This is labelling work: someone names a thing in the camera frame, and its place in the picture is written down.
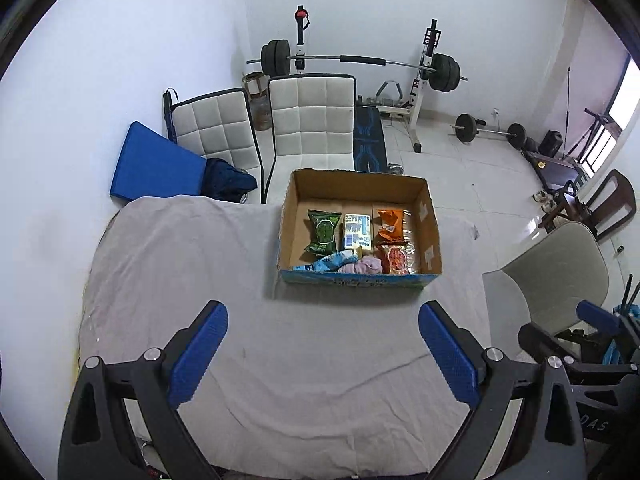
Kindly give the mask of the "white pink cloth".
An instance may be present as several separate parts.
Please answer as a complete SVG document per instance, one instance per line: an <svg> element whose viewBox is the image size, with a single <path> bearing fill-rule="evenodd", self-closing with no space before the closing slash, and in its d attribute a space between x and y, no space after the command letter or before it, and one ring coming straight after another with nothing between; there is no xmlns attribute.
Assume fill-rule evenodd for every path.
<svg viewBox="0 0 640 480"><path fill-rule="evenodd" d="M383 273L383 263L381 259L375 256L365 255L355 262L344 264L337 272L345 274L378 275Z"/></svg>

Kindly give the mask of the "light blue snack packet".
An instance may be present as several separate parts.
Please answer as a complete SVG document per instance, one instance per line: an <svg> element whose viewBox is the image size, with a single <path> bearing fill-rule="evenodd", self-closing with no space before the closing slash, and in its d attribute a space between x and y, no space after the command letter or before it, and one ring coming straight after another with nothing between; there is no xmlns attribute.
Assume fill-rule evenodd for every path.
<svg viewBox="0 0 640 480"><path fill-rule="evenodd" d="M316 273L336 272L338 269L341 269L342 266L357 261L357 253L353 249L345 249L340 252L334 252L331 255L326 255L313 263L293 266L293 270Z"/></svg>

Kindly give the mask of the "red orange snack bag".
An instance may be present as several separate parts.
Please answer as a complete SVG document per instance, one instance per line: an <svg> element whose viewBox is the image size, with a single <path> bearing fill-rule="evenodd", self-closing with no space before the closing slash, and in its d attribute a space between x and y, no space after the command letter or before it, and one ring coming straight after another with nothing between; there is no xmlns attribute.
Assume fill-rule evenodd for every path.
<svg viewBox="0 0 640 480"><path fill-rule="evenodd" d="M409 275L416 272L413 254L406 244L378 245L378 256L384 274Z"/></svg>

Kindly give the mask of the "grey table cloth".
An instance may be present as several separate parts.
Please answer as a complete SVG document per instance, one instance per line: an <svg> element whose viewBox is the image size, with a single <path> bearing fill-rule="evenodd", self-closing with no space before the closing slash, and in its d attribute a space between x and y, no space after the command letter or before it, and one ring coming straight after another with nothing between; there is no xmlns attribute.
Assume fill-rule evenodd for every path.
<svg viewBox="0 0 640 480"><path fill-rule="evenodd" d="M180 415L207 459L271 478L417 474L468 411L418 329L437 300L490 341L478 233L439 219L442 274L422 289L290 285L277 270L280 210L208 198L142 198L107 227L79 331L109 363L163 347L209 300L228 333Z"/></svg>

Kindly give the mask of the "short barbell on floor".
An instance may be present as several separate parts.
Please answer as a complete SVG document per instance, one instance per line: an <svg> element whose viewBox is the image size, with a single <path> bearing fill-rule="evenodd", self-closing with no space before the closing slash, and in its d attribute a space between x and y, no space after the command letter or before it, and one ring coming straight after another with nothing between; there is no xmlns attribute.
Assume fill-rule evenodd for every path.
<svg viewBox="0 0 640 480"><path fill-rule="evenodd" d="M490 136L503 136L512 148L521 150L527 140L526 129L517 122L511 124L506 130L489 128L486 122L476 119L470 114L460 114L451 126L454 136L464 144L472 143L480 134Z"/></svg>

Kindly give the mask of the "cardboard box blue outside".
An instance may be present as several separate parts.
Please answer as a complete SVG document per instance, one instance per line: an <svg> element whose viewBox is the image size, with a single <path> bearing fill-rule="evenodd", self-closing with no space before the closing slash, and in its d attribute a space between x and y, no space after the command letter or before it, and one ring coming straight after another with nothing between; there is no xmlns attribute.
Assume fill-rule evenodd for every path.
<svg viewBox="0 0 640 480"><path fill-rule="evenodd" d="M406 275L362 275L300 270L312 261L308 210L366 214L375 229L379 209L409 214L412 259L416 272ZM397 174L345 170L299 169L292 173L282 206L278 270L285 283L350 287L423 288L442 274L439 230L427 182Z"/></svg>

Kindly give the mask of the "blue foam mat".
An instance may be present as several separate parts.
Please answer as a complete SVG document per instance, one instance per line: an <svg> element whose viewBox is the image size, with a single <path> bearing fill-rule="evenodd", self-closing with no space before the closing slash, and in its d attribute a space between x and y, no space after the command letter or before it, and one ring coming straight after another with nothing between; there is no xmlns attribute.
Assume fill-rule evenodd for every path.
<svg viewBox="0 0 640 480"><path fill-rule="evenodd" d="M206 161L141 122L127 131L110 195L125 202L140 197L199 196Z"/></svg>

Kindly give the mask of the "black weight bench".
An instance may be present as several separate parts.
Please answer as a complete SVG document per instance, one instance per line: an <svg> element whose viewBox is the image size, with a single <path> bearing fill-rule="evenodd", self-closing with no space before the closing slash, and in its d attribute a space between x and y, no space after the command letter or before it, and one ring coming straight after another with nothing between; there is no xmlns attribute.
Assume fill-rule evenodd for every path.
<svg viewBox="0 0 640 480"><path fill-rule="evenodd" d="M375 106L355 107L354 167L356 171L386 174L388 159L382 120Z"/></svg>

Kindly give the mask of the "dark blue garment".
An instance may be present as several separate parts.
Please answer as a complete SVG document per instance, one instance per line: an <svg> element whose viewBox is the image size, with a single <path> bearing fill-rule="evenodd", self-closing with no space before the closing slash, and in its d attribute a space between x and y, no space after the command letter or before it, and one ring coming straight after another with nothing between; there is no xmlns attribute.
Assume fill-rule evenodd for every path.
<svg viewBox="0 0 640 480"><path fill-rule="evenodd" d="M257 188L256 179L248 172L236 169L221 158L206 160L201 196L223 202L242 203Z"/></svg>

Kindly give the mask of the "green snack bag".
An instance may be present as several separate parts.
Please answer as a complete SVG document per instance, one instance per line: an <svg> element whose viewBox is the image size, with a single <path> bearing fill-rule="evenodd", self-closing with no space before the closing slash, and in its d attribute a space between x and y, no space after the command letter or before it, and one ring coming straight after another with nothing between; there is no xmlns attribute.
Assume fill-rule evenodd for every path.
<svg viewBox="0 0 640 480"><path fill-rule="evenodd" d="M342 214L335 211L309 209L307 211L310 222L310 243L305 252L323 257L337 252L336 229Z"/></svg>

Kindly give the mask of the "white quilted chair left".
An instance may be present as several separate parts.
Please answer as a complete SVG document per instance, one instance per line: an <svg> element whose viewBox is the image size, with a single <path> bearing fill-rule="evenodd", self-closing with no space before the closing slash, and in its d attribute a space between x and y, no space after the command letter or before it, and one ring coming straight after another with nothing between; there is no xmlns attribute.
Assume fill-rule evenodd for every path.
<svg viewBox="0 0 640 480"><path fill-rule="evenodd" d="M245 201L262 202L264 165L244 89L210 92L182 102L172 100L172 119L176 144L201 158L221 158L251 174L258 188Z"/></svg>

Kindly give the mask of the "white quilted chair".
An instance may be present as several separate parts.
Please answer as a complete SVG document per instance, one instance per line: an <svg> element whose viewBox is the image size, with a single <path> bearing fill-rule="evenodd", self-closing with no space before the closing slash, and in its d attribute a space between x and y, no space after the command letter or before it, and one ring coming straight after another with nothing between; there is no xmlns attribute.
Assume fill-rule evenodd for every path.
<svg viewBox="0 0 640 480"><path fill-rule="evenodd" d="M266 202L284 202L297 169L353 170L356 79L344 74L303 74L268 84L273 164Z"/></svg>
<svg viewBox="0 0 640 480"><path fill-rule="evenodd" d="M251 174L258 188L245 201L262 202L264 165L244 89L210 92L182 102L172 100L172 119L176 144L201 158L221 158Z"/></svg>

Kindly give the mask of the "white quilted chair right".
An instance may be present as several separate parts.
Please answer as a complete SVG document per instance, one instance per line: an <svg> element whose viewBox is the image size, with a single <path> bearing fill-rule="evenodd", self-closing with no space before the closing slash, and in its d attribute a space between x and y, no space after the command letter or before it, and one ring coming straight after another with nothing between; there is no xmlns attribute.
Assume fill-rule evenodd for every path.
<svg viewBox="0 0 640 480"><path fill-rule="evenodd" d="M303 74L268 84L273 164L266 202L284 202L297 169L353 170L356 79L344 74Z"/></svg>

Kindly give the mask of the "glass water jug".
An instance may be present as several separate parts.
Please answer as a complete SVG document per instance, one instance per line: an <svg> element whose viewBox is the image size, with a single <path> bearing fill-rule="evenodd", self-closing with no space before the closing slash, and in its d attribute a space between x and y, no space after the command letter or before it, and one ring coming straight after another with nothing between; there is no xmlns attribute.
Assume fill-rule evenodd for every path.
<svg viewBox="0 0 640 480"><path fill-rule="evenodd" d="M250 114L257 131L271 128L268 82L269 77L261 72L251 72L242 78L242 85L250 102Z"/></svg>

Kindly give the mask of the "barbell on rack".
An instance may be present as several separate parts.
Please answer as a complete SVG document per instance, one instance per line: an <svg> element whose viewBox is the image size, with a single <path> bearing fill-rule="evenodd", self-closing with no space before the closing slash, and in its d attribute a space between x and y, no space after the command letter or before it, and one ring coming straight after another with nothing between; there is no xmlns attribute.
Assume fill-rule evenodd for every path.
<svg viewBox="0 0 640 480"><path fill-rule="evenodd" d="M376 58L375 56L351 54L305 54L293 53L286 39L270 40L262 46L258 58L247 60L247 65L259 64L262 72L269 77L286 76L291 73L295 63L307 61L336 61L343 64L361 64L371 66L393 66L416 70L419 78L425 80L432 90L447 93L458 88L461 81L468 78L462 75L460 64L446 54L436 53L425 62L410 64Z"/></svg>

